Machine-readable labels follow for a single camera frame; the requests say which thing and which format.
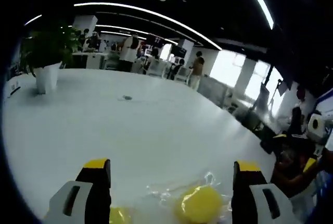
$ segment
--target potted plant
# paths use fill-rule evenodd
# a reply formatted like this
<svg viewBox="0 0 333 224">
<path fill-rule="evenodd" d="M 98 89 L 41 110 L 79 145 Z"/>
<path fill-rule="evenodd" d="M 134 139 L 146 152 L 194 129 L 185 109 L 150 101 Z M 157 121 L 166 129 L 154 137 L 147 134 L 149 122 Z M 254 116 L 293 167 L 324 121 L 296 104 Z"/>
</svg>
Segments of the potted plant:
<svg viewBox="0 0 333 224">
<path fill-rule="evenodd" d="M 55 89 L 61 62 L 72 62 L 72 53 L 81 46 L 78 31 L 63 23 L 47 25 L 22 40 L 20 68 L 36 77 L 40 94 Z"/>
</svg>

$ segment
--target plastic bag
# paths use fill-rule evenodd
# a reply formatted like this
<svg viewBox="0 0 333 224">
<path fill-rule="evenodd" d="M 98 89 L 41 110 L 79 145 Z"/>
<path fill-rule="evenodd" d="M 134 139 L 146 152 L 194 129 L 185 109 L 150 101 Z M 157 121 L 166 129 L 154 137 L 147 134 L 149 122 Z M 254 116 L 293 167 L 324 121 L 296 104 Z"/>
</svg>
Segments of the plastic bag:
<svg viewBox="0 0 333 224">
<path fill-rule="evenodd" d="M 222 194 L 220 183 L 211 172 L 202 174 L 187 182 L 153 184 L 147 188 L 181 224 L 232 223 L 231 197 Z"/>
</svg>

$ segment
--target green leaves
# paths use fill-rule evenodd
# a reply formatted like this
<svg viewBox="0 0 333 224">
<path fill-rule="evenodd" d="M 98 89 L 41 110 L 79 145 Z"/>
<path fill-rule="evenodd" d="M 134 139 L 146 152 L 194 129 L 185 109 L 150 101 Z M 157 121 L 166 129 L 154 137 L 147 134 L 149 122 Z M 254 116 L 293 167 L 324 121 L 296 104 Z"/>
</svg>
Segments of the green leaves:
<svg viewBox="0 0 333 224">
<path fill-rule="evenodd" d="M 26 73 L 61 61 L 71 64 L 72 53 L 81 46 L 78 31 L 64 23 L 50 23 L 31 36 L 23 39 L 21 45 L 20 68 Z"/>
</svg>

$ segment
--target window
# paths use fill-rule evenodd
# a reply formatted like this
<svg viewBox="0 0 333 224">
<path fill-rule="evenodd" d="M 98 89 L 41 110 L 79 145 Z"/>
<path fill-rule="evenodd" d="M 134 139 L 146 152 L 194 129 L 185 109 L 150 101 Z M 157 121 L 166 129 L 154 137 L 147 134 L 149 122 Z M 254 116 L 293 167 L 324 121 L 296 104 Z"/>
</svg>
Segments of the window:
<svg viewBox="0 0 333 224">
<path fill-rule="evenodd" d="M 270 65 L 263 61 L 258 61 L 255 65 L 254 72 L 250 78 L 249 84 L 246 87 L 245 94 L 252 98 L 257 99 L 260 93 L 261 83 L 265 81 Z"/>
<path fill-rule="evenodd" d="M 273 68 L 271 76 L 270 76 L 270 80 L 267 83 L 266 88 L 268 89 L 268 91 L 270 92 L 270 96 L 268 98 L 268 104 L 271 102 L 272 96 L 274 94 L 274 91 L 276 89 L 277 86 L 277 82 L 278 80 L 283 80 L 282 76 L 280 75 L 279 71 L 277 71 L 276 68 Z M 272 101 L 272 105 L 269 105 L 269 109 L 272 110 L 272 115 L 276 116 L 277 111 L 280 108 L 280 105 L 282 103 L 283 97 L 285 96 L 285 93 L 280 96 L 279 91 L 277 90 L 274 97 L 273 97 L 273 101 Z"/>
<path fill-rule="evenodd" d="M 171 50 L 171 43 L 165 44 L 162 48 L 160 58 L 162 60 L 167 60 L 170 54 L 170 50 Z"/>
<path fill-rule="evenodd" d="M 233 88 L 236 85 L 244 61 L 244 55 L 232 51 L 219 51 L 210 72 L 210 77 Z"/>
</svg>

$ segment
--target table surface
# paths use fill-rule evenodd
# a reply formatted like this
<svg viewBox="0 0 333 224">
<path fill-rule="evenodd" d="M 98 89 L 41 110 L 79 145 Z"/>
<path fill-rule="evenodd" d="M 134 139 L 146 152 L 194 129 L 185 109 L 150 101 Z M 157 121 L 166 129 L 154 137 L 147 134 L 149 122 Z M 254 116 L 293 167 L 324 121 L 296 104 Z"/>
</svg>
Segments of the table surface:
<svg viewBox="0 0 333 224">
<path fill-rule="evenodd" d="M 272 175 L 275 157 L 260 148 L 260 140 L 183 84 L 118 71 L 63 69 L 57 89 L 37 95 L 32 76 L 18 79 L 22 88 L 4 105 L 4 144 L 17 186 L 38 217 L 95 158 L 111 160 L 112 205 L 136 203 L 158 223 L 172 221 L 161 217 L 148 185 L 192 183 L 211 171 L 221 182 L 219 192 L 231 196 L 238 159 L 256 161 L 267 180 Z M 124 95 L 133 99 L 124 101 Z M 154 217 L 142 223 L 157 223 Z"/>
</svg>

